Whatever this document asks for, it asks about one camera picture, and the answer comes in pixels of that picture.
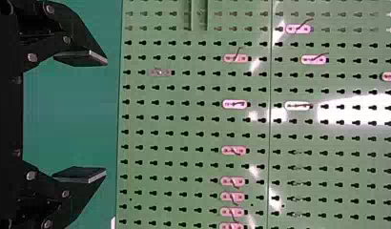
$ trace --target pink tag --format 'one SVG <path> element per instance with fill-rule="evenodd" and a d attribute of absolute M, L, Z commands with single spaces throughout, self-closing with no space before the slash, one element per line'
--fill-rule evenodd
<path fill-rule="evenodd" d="M 243 177 L 222 177 L 221 184 L 223 186 L 243 187 L 246 184 L 246 180 Z"/>
<path fill-rule="evenodd" d="M 391 82 L 391 73 L 383 73 L 382 80 L 387 81 L 387 82 Z"/>
<path fill-rule="evenodd" d="M 219 229 L 243 229 L 243 224 L 239 222 L 222 222 Z"/>
<path fill-rule="evenodd" d="M 245 195 L 242 193 L 223 192 L 223 193 L 221 193 L 220 198 L 223 201 L 243 202 L 245 200 Z"/>
<path fill-rule="evenodd" d="M 318 57 L 318 55 L 303 55 L 300 61 L 305 65 L 324 65 L 327 57 L 325 55 Z"/>
<path fill-rule="evenodd" d="M 245 215 L 245 210 L 239 207 L 223 207 L 219 210 L 223 217 L 240 218 Z"/>
<path fill-rule="evenodd" d="M 247 101 L 237 99 L 225 99 L 222 102 L 222 107 L 225 109 L 243 110 L 247 108 Z"/>
<path fill-rule="evenodd" d="M 222 154 L 226 156 L 245 156 L 245 146 L 224 146 L 222 147 Z"/>
<path fill-rule="evenodd" d="M 247 54 L 225 54 L 223 56 L 223 61 L 227 63 L 239 63 L 243 64 L 249 60 L 249 56 Z"/>
<path fill-rule="evenodd" d="M 312 28 L 309 25 L 287 25 L 285 31 L 289 34 L 308 34 L 311 33 Z"/>

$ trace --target wire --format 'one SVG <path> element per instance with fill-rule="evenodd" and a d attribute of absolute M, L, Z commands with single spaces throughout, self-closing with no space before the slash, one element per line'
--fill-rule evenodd
<path fill-rule="evenodd" d="M 321 56 L 324 56 L 324 55 L 326 55 L 326 54 L 329 54 L 329 52 L 325 52 L 325 53 L 319 54 L 319 55 L 317 55 L 317 57 L 311 59 L 311 61 L 314 61 L 314 60 L 316 60 L 316 59 L 318 59 L 318 58 L 320 58 Z"/>
<path fill-rule="evenodd" d="M 239 187 L 237 187 L 237 185 L 234 183 L 234 180 L 233 180 L 233 179 L 231 179 L 231 183 L 234 185 L 234 187 L 235 187 L 236 189 L 239 189 Z"/>
<path fill-rule="evenodd" d="M 300 24 L 300 25 L 296 28 L 296 32 L 297 32 L 300 28 L 302 28 L 304 25 L 306 25 L 306 23 L 308 23 L 308 22 L 310 22 L 310 21 L 313 21 L 313 20 L 314 20 L 314 18 L 308 18 L 308 19 L 306 19 L 305 21 L 303 21 L 302 24 Z"/>
<path fill-rule="evenodd" d="M 239 56 L 239 52 L 240 52 L 240 50 L 241 49 L 243 49 L 243 47 L 241 46 L 241 47 L 239 47 L 239 48 L 237 48 L 237 54 L 235 54 L 235 57 L 234 57 L 234 59 L 232 60 L 232 62 L 234 62 L 234 61 L 236 61 L 237 60 L 237 57 Z"/>
<path fill-rule="evenodd" d="M 236 206 L 239 206 L 239 204 L 237 204 L 237 203 L 235 202 L 235 199 L 234 199 L 234 197 L 232 196 L 232 193 L 228 193 L 228 194 L 229 194 L 229 197 L 231 197 L 232 203 L 233 203 L 234 205 L 236 205 Z"/>

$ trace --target teal background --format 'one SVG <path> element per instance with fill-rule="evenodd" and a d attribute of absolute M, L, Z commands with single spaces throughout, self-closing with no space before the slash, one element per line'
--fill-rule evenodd
<path fill-rule="evenodd" d="M 115 216 L 116 133 L 122 1 L 62 0 L 109 57 L 108 67 L 73 68 L 50 59 L 25 74 L 24 159 L 49 175 L 101 166 L 108 177 L 71 229 L 110 228 Z"/>

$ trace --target green pegboard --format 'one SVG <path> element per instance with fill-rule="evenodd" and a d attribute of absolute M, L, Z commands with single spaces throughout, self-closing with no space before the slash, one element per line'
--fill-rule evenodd
<path fill-rule="evenodd" d="M 118 227 L 391 228 L 391 1 L 131 0 L 123 13 Z M 234 145 L 248 153 L 221 152 Z M 221 185 L 231 176 L 248 183 Z"/>

